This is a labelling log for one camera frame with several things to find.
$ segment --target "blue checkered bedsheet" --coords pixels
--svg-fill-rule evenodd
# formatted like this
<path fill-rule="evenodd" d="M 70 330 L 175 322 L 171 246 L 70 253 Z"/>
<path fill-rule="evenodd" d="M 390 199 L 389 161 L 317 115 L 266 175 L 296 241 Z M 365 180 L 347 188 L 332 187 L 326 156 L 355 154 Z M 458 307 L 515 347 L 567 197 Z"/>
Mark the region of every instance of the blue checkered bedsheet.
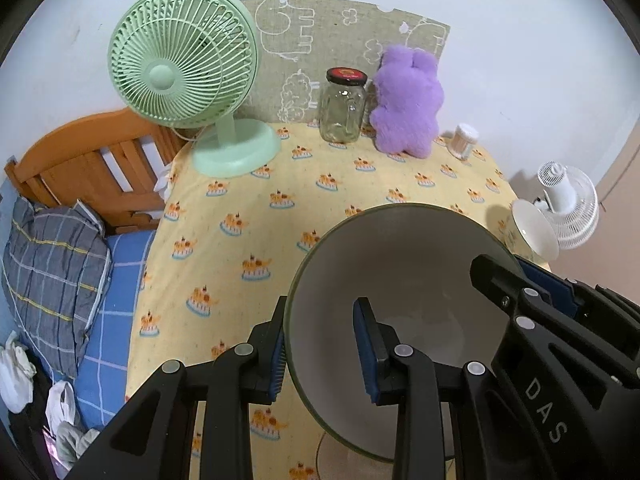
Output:
<path fill-rule="evenodd" d="M 142 231 L 107 238 L 113 260 L 111 284 L 73 383 L 76 406 L 88 428 L 104 427 L 124 405 L 133 313 L 155 234 Z M 54 375 L 55 381 L 64 378 Z"/>

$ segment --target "white clip fan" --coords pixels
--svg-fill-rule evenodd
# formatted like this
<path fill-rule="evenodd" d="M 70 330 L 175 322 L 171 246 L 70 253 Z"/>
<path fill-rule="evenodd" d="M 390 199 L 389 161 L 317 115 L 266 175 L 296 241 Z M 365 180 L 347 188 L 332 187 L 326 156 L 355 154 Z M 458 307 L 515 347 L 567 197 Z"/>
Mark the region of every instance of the white clip fan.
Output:
<path fill-rule="evenodd" d="M 598 195 L 584 172 L 557 162 L 540 166 L 538 179 L 545 199 L 538 207 L 556 233 L 560 249 L 575 249 L 585 243 L 598 225 Z"/>

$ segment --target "red jar lid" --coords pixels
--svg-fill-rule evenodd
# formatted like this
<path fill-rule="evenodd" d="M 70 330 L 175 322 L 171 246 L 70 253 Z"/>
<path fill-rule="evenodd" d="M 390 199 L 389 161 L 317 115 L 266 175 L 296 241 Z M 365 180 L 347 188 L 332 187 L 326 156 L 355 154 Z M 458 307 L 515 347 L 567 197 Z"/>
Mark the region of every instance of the red jar lid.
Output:
<path fill-rule="evenodd" d="M 355 68 L 336 66 L 326 71 L 326 80 L 338 85 L 363 86 L 367 82 L 367 74 Z"/>

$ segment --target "jar lid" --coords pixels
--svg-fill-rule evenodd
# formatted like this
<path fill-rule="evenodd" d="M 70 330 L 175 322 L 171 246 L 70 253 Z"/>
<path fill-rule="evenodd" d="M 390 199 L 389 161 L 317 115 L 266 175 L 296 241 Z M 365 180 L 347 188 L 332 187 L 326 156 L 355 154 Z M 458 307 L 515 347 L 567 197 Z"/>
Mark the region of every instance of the jar lid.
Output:
<path fill-rule="evenodd" d="M 469 126 L 465 123 L 460 123 L 456 127 L 456 135 L 459 135 L 460 137 L 465 139 L 466 142 L 470 142 L 471 144 L 475 144 L 480 138 L 478 131 L 473 126 Z"/>
<path fill-rule="evenodd" d="M 367 74 L 355 68 L 336 66 L 326 71 L 326 80 L 338 85 L 364 86 L 367 82 Z"/>

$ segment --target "white cloth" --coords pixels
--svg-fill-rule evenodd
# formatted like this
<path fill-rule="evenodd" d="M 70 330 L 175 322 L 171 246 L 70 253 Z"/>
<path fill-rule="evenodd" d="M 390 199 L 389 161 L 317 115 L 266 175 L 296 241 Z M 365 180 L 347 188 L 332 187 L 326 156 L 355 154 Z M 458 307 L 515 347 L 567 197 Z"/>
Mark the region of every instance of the white cloth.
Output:
<path fill-rule="evenodd" d="M 171 166 L 172 164 L 169 163 L 164 168 L 162 168 L 160 175 L 158 175 L 158 181 L 154 186 L 154 191 L 162 197 L 164 203 L 167 203 L 169 197 L 171 196 L 171 191 L 174 188 L 174 185 L 169 178 L 169 174 L 171 173 Z"/>
<path fill-rule="evenodd" d="M 20 413 L 33 402 L 33 376 L 36 367 L 29 362 L 17 333 L 11 332 L 4 348 L 0 346 L 0 396 L 7 408 Z"/>
<path fill-rule="evenodd" d="M 53 435 L 58 434 L 58 427 L 63 421 L 76 428 L 81 426 L 80 413 L 76 410 L 76 398 L 71 384 L 58 381 L 50 388 L 45 414 Z"/>
<path fill-rule="evenodd" d="M 91 429 L 82 434 L 82 431 L 66 420 L 60 422 L 56 433 L 56 451 L 60 463 L 67 470 L 71 469 L 98 435 L 98 430 Z"/>

